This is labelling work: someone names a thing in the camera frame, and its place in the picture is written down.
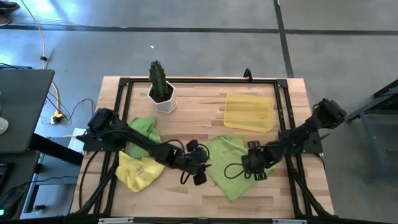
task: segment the shoe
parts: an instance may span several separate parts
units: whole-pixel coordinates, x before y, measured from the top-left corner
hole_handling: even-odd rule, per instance
[[[10,23],[10,19],[4,16],[0,16],[0,26],[5,26]]]
[[[0,8],[1,9],[16,9],[18,8],[19,5],[16,2],[4,2],[4,1],[0,1]]]

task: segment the cactus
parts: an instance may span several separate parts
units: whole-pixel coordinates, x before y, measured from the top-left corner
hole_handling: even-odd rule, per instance
[[[164,69],[158,60],[150,64],[149,76],[150,81],[152,82],[154,95],[160,101],[165,101],[168,95],[166,74],[164,73]]]

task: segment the white cable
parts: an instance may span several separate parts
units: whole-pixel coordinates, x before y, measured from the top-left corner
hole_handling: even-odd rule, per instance
[[[25,6],[27,12],[29,12],[30,16],[32,17],[33,21],[35,22],[35,24],[36,24],[36,26],[37,26],[37,28],[38,28],[38,30],[39,30],[40,37],[42,38],[43,57],[46,58],[46,56],[45,56],[45,41],[44,41],[44,36],[43,36],[42,29],[40,29],[39,24],[37,23],[35,17],[34,17],[33,14],[31,13],[31,11],[29,10],[29,8],[26,6],[24,0],[21,0],[21,2],[22,2],[23,5]],[[44,65],[44,60],[43,60],[43,58],[41,58],[41,61],[42,61],[42,68],[43,68],[43,69],[46,69],[46,66]],[[55,115],[58,115],[58,114],[60,114],[60,100],[59,100],[60,96],[59,96],[59,93],[58,93],[58,88],[57,88],[57,86],[54,84],[54,82],[51,82],[51,85],[54,87],[55,96],[57,97],[57,109],[55,110]]]

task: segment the yellow cable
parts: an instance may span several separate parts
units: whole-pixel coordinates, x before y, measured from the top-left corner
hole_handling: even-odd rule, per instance
[[[21,0],[21,2],[22,2],[23,5],[25,6],[26,10],[29,12],[30,16],[32,17],[33,21],[35,22],[35,24],[36,24],[36,26],[37,26],[37,29],[39,30],[40,37],[41,37],[41,39],[42,39],[42,45],[43,45],[43,57],[45,57],[45,42],[44,42],[44,36],[43,36],[42,29],[40,28],[39,24],[37,23],[35,17],[34,17],[33,14],[31,13],[31,11],[29,10],[29,8],[26,6],[24,0]],[[43,68],[43,69],[46,69],[46,66],[44,65],[44,60],[42,60],[42,68]],[[57,116],[57,117],[62,117],[63,115],[62,115],[61,112],[60,112],[60,95],[59,95],[59,93],[58,93],[58,88],[57,88],[57,86],[55,85],[54,82],[51,82],[51,85],[54,87],[55,96],[56,96],[56,98],[57,98],[57,108],[56,108],[56,110],[55,110],[54,115]]]

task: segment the yellow cloth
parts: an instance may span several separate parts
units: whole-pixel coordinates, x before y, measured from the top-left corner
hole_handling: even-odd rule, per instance
[[[164,166],[153,158],[143,157],[141,161],[119,151],[118,179],[133,192],[140,192],[155,181],[163,172]]]

